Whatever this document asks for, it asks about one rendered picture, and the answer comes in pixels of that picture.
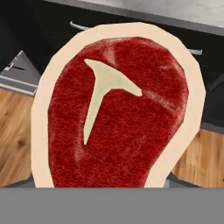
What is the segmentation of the grey appliance panel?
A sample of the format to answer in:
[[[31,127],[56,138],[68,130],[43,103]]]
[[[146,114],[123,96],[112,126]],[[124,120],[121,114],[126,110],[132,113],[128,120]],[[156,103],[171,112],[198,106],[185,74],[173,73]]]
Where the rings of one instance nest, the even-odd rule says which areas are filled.
[[[0,88],[34,96],[39,78],[39,72],[21,51],[0,73]]]

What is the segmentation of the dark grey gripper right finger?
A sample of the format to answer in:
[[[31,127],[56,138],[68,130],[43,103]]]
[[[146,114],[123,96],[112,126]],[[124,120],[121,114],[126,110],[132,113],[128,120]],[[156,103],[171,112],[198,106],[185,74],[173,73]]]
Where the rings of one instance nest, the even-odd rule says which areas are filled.
[[[172,172],[166,178],[164,186],[167,188],[181,188],[181,187],[198,188],[198,186],[195,184],[178,179]]]

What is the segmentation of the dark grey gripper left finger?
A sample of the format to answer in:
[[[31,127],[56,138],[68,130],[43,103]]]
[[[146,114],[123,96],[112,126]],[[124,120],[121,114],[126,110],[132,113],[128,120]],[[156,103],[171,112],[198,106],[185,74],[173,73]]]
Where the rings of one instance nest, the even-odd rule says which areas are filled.
[[[30,177],[28,179],[21,180],[21,181],[18,181],[16,183],[10,184],[10,185],[8,185],[8,187],[9,188],[12,188],[12,187],[34,188],[35,187],[35,184],[34,184],[33,176],[30,175]]]

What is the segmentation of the black drawer front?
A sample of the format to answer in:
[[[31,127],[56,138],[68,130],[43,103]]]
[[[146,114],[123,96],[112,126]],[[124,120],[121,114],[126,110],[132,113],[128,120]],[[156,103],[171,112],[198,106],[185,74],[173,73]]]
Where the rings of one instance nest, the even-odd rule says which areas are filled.
[[[97,25],[143,22],[159,28],[179,38],[189,49],[203,50],[195,55],[199,62],[205,86],[224,73],[224,36],[202,31],[200,24],[184,24],[168,17],[152,16],[130,10],[87,3],[73,5],[66,0],[21,0],[21,11],[25,16],[25,30],[41,44],[36,53],[29,57],[39,72],[43,72],[50,58],[71,37],[81,30],[70,26],[95,27]]]

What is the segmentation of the black cupboard door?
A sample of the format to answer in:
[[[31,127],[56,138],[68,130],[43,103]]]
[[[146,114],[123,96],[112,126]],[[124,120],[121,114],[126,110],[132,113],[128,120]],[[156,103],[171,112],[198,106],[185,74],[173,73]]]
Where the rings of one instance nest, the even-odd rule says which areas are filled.
[[[202,121],[224,128],[224,73],[206,85]]]

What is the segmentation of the raw red steak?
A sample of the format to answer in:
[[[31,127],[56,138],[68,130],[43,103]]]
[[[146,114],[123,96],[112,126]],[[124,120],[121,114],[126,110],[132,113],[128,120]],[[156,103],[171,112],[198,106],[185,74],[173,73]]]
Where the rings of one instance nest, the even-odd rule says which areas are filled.
[[[153,24],[103,24],[51,58],[31,108],[36,187],[161,187],[200,129],[206,90]]]

